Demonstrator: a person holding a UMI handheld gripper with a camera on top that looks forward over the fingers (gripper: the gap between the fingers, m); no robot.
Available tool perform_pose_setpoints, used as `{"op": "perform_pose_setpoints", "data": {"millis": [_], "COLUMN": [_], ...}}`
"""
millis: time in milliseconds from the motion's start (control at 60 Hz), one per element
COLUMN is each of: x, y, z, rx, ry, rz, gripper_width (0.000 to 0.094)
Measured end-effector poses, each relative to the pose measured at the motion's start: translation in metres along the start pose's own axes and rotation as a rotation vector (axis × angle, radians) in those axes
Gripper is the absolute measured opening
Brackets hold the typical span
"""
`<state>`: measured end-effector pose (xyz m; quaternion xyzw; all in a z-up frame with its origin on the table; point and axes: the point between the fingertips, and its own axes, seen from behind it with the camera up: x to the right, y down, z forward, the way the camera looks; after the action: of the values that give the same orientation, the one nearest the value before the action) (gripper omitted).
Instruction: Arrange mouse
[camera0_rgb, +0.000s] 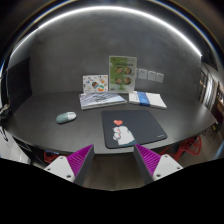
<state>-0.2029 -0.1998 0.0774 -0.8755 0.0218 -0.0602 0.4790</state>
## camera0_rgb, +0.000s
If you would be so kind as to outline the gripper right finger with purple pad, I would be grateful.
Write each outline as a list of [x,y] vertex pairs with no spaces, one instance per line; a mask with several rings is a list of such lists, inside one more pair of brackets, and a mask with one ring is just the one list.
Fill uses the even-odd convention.
[[145,185],[182,169],[168,154],[159,155],[138,144],[134,145],[133,153]]

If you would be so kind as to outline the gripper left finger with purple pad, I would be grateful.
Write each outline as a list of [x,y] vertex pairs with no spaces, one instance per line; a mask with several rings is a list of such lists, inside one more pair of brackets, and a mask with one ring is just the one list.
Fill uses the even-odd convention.
[[82,186],[94,155],[94,145],[91,144],[69,156],[59,156],[45,171]]

